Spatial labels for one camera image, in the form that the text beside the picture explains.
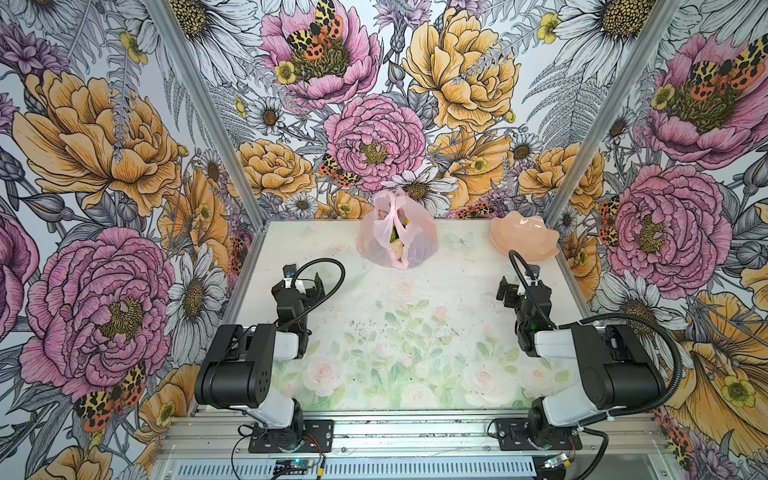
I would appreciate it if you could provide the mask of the pink scalloped bowl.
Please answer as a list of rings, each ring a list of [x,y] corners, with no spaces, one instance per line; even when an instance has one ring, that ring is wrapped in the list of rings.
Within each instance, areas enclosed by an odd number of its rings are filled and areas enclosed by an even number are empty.
[[[490,241],[504,255],[518,252],[528,263],[539,263],[556,256],[559,233],[549,229],[540,216],[525,217],[517,211],[491,220]]]

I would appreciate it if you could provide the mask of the pink plastic bag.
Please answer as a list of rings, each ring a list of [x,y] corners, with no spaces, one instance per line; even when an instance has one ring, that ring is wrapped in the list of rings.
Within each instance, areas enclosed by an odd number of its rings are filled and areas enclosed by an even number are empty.
[[[356,240],[364,258],[379,266],[407,270],[437,252],[435,219],[404,191],[379,191],[372,206]]]

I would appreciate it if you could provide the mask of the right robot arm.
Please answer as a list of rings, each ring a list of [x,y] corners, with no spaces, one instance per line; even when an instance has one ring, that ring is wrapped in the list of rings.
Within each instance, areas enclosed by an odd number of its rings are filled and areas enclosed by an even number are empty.
[[[516,283],[502,278],[496,299],[515,311],[522,353],[540,360],[573,360],[574,383],[535,399],[524,420],[497,420],[501,447],[527,443],[530,449],[565,448],[580,443],[578,429],[625,410],[653,410],[669,387],[631,325],[641,317],[601,326],[583,319],[563,326],[549,318],[552,290],[536,276]]]

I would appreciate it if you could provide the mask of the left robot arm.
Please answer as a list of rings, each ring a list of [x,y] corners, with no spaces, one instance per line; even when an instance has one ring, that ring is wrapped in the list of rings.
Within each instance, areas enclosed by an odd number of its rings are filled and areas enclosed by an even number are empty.
[[[278,318],[251,327],[220,326],[198,372],[197,404],[238,412],[253,421],[251,453],[293,452],[306,446],[307,428],[300,403],[272,385],[277,361],[307,353],[308,312],[326,298],[319,276],[300,277],[296,265],[283,267],[271,293]]]

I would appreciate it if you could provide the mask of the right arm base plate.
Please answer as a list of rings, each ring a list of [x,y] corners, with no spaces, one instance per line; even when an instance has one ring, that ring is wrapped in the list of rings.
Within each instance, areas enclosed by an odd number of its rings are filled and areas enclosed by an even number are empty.
[[[488,425],[487,433],[502,451],[578,451],[582,449],[579,433],[574,428],[553,427],[548,423],[534,426],[523,418],[497,418]]]

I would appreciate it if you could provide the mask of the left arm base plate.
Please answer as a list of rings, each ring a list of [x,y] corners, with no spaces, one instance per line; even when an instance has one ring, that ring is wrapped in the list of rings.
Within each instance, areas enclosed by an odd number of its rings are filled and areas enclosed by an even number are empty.
[[[335,422],[304,420],[302,425],[283,429],[258,430],[248,445],[251,454],[322,453],[332,451]]]

